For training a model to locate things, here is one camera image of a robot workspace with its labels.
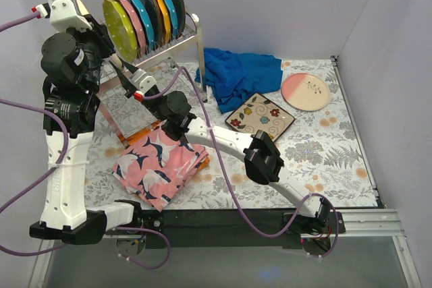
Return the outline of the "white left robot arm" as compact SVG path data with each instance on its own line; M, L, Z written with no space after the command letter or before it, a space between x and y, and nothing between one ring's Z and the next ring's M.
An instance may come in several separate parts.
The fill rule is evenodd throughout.
M43 129L49 153L45 207L30 236L74 245L95 244L108 230L122 227L138 233L144 225L141 208L131 200L94 208L85 205L88 150L100 100L97 92L103 60L114 53L107 27L90 14L87 28L68 24L42 45Z

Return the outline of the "green polka dot plate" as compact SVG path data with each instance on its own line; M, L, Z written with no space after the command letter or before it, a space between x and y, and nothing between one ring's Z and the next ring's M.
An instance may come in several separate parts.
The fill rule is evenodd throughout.
M138 41L132 22L122 5L116 0L102 4L105 25L117 53L128 63L138 58Z

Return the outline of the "square floral plate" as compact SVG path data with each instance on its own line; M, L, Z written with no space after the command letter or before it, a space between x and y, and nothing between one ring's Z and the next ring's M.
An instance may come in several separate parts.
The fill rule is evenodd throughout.
M295 118L262 94L255 93L233 111L225 123L235 132L266 132L276 142L294 123Z

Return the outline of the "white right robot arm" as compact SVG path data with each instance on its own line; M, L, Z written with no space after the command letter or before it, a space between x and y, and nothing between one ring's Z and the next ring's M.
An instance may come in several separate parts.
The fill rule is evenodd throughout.
M199 118L191 111L181 91L160 91L154 77L122 60L110 60L127 98L134 98L154 117L164 122L162 129L172 140L185 140L224 152L242 161L247 177L268 185L296 207L301 222L313 232L330 224L331 205L308 191L300 181L290 177L279 150L269 134L259 130L244 134L212 126L209 117Z

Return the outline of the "pink cream round plate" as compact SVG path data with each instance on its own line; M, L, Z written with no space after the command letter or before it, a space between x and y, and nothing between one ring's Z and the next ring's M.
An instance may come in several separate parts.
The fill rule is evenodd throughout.
M330 102L329 86L319 77L307 73L288 76L281 83L283 99L295 109L318 111Z

